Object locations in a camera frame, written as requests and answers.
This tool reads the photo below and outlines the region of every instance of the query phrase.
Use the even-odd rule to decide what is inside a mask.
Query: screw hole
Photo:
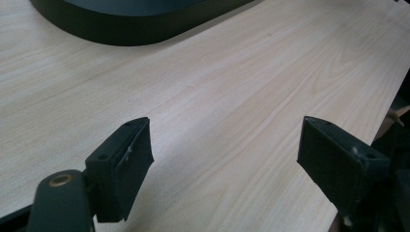
[[[376,159],[376,156],[374,154],[366,154],[366,157],[369,159]]]
[[[108,155],[99,155],[99,160],[105,160],[108,158]]]
[[[61,174],[51,179],[51,181],[48,184],[51,187],[59,187],[59,186],[63,186],[66,183],[70,182],[72,179],[73,179],[73,176],[70,174]]]

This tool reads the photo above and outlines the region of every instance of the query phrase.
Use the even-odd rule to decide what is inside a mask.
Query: wood grain
[[[148,116],[156,162],[129,221],[98,231],[327,231],[336,209],[296,163],[302,119],[370,143],[409,38],[403,1],[256,1],[164,43],[116,47],[3,0],[0,217]]]

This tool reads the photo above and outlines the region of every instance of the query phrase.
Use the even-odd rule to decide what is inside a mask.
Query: rounded black edge
[[[254,0],[207,0],[182,10],[150,16],[100,14],[63,0],[30,0],[51,23],[82,39],[109,45],[155,44]]]

